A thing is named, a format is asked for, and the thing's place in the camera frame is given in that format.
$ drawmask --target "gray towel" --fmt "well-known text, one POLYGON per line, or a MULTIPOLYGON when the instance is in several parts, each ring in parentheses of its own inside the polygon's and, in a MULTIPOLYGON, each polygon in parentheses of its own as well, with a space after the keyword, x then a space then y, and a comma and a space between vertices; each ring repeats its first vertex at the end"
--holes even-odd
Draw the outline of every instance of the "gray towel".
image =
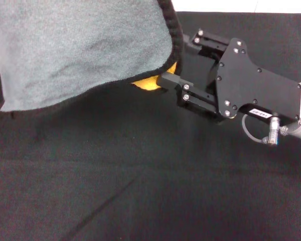
POLYGON ((2 111, 51 106, 156 70, 171 51, 157 0, 0 0, 2 111))

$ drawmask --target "yellow object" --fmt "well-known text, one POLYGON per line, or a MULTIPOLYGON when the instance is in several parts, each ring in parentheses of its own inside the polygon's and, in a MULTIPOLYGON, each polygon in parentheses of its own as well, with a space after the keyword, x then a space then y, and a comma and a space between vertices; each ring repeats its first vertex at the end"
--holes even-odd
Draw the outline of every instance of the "yellow object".
MULTIPOLYGON (((176 70, 176 64, 175 63, 171 68, 169 68, 167 70, 168 73, 174 74, 175 70, 176 70)), ((159 75, 156 76, 152 76, 150 78, 147 79, 142 79, 136 82, 133 82, 132 84, 136 85, 137 87, 144 89, 144 90, 155 90, 155 89, 159 89, 160 86, 158 86, 156 84, 156 81, 158 79, 159 75)))

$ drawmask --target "gray cable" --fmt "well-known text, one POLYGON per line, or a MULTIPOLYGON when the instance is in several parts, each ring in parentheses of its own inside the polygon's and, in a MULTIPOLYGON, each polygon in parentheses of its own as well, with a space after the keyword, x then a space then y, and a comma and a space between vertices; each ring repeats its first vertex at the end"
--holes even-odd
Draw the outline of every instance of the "gray cable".
POLYGON ((251 140, 255 141, 255 142, 258 142, 258 143, 263 143, 263 144, 266 144, 267 143, 267 137, 264 137, 262 140, 261 139, 258 139, 258 138, 255 138, 249 131, 248 129, 246 128, 246 125, 245 125, 245 119, 247 118, 247 114, 245 114, 242 118, 242 127, 243 127, 243 130, 244 132, 247 134, 248 137, 250 137, 251 140))

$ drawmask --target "black metal bracket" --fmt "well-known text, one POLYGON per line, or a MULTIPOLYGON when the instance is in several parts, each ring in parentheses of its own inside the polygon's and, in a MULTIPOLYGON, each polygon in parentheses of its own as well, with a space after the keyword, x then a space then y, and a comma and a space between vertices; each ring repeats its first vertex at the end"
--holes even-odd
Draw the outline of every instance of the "black metal bracket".
POLYGON ((179 105, 192 111, 197 106, 196 110, 210 112, 219 121, 234 118, 238 112, 266 123, 271 116, 279 117, 283 125, 296 121, 301 98, 298 84, 253 64, 244 41, 201 29, 192 38, 184 36, 184 41, 186 51, 214 59, 215 64, 206 89, 168 73, 158 79, 159 86, 177 91, 179 105))

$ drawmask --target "white wall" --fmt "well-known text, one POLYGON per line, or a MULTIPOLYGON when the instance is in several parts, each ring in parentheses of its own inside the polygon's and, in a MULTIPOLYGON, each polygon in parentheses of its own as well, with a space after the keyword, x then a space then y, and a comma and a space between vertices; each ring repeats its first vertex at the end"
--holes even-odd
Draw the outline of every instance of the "white wall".
POLYGON ((301 0, 172 0, 176 11, 301 13, 301 0))

